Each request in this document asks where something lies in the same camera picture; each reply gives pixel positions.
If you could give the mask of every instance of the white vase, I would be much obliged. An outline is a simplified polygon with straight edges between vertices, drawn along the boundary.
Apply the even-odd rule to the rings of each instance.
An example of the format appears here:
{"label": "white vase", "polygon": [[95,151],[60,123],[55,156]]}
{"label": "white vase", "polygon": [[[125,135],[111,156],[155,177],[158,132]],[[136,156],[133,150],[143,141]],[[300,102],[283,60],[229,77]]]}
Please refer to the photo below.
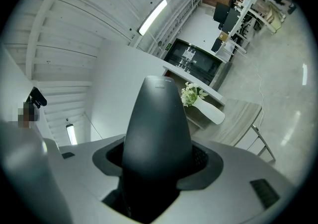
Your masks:
{"label": "white vase", "polygon": [[208,117],[215,124],[220,124],[225,119],[225,114],[222,111],[217,109],[212,104],[204,101],[199,96],[192,105],[199,109],[202,114]]}

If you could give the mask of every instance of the polished floor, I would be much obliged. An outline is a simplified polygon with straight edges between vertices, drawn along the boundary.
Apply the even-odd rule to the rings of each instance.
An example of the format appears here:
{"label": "polished floor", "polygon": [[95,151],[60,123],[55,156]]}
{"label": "polished floor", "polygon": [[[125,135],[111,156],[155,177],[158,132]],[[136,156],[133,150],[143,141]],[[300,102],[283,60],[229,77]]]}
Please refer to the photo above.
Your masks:
{"label": "polished floor", "polygon": [[306,29],[297,9],[276,34],[261,30],[247,47],[247,58],[236,52],[218,91],[227,98],[262,104],[258,69],[264,95],[260,132],[277,159],[273,167],[295,185],[300,185],[317,150],[317,52]]}

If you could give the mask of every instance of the white cable on floor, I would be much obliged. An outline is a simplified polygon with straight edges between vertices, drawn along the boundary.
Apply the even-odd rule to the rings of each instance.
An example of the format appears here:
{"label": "white cable on floor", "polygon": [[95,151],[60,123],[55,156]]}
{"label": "white cable on floor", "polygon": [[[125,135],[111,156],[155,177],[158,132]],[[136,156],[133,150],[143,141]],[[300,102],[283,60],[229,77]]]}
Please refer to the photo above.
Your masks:
{"label": "white cable on floor", "polygon": [[[234,46],[234,49],[236,49],[241,55],[243,55],[245,58],[248,59],[248,57],[245,56],[242,52],[240,52],[235,46]],[[258,131],[260,131],[260,125],[262,124],[263,118],[264,118],[264,95],[263,95],[263,93],[262,93],[261,90],[260,90],[261,85],[262,85],[262,82],[263,82],[263,79],[261,78],[261,76],[260,76],[259,73],[258,73],[258,68],[257,68],[257,66],[256,66],[254,63],[252,63],[252,65],[256,68],[257,75],[258,75],[258,77],[260,78],[260,83],[259,83],[259,88],[258,88],[258,91],[259,91],[260,94],[262,95],[262,117],[260,118],[259,125],[258,125]]]}

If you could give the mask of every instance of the exit sign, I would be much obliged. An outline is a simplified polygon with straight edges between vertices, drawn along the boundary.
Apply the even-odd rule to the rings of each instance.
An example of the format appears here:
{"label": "exit sign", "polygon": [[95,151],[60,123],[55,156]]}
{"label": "exit sign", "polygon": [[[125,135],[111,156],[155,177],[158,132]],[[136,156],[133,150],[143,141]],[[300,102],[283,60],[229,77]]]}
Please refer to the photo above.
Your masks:
{"label": "exit sign", "polygon": [[166,50],[169,50],[171,46],[172,46],[172,44],[169,43],[165,49],[166,49]]}

